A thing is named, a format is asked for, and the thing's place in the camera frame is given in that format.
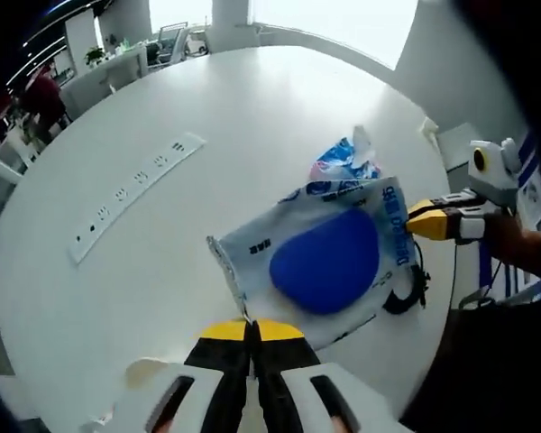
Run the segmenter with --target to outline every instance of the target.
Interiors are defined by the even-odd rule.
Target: white round table
[[[53,432],[76,431],[124,389],[142,356],[183,361],[238,309],[207,235],[221,236],[305,183],[313,161],[364,124],[412,205],[449,192],[417,131],[425,113],[340,60],[299,47],[230,51],[166,68],[94,106],[46,149],[0,218],[0,329],[16,375]],[[76,265],[86,212],[185,132],[206,146],[167,174]],[[426,309],[380,314],[328,347],[399,415],[443,333],[454,246],[421,242]]]

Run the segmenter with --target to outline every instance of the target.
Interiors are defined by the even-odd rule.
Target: white column
[[[94,13],[87,9],[82,14],[73,16],[65,22],[66,44],[78,76],[89,71],[85,56],[92,47],[97,47],[96,31],[94,28]]]
[[[251,23],[252,0],[213,0],[213,27]]]

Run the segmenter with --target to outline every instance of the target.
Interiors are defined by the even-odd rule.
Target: power strip
[[[84,260],[105,230],[138,197],[205,143],[205,140],[196,135],[184,133],[173,144],[169,144],[146,160],[141,168],[127,179],[123,186],[118,187],[110,198],[94,210],[91,217],[78,228],[69,247],[70,256],[76,264]]]

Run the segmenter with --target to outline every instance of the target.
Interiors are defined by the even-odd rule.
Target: blue and white package
[[[277,290],[270,271],[275,253],[296,236],[357,210],[364,212],[376,228],[370,246],[377,249],[378,256],[377,268],[364,277],[369,281],[364,282],[362,296],[334,314],[314,314]],[[409,267],[416,258],[413,239],[405,230],[407,218],[405,199],[395,177],[327,180],[308,183],[250,223],[219,240],[209,236],[207,241],[242,311],[252,319],[290,323],[305,334],[313,348],[320,349],[368,322],[382,309],[397,283],[408,280]],[[317,267],[339,263],[349,254],[325,252],[331,256],[337,253],[337,261],[318,263]],[[345,271],[333,290],[344,285]]]
[[[353,138],[341,139],[320,156],[309,175],[311,181],[380,177],[381,167],[375,161],[375,151],[362,126],[354,127]]]

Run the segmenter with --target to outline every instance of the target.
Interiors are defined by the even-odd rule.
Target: potted plant
[[[105,52],[102,48],[92,47],[90,50],[88,50],[84,59],[87,61],[88,66],[94,67],[95,65],[99,64],[104,57]]]

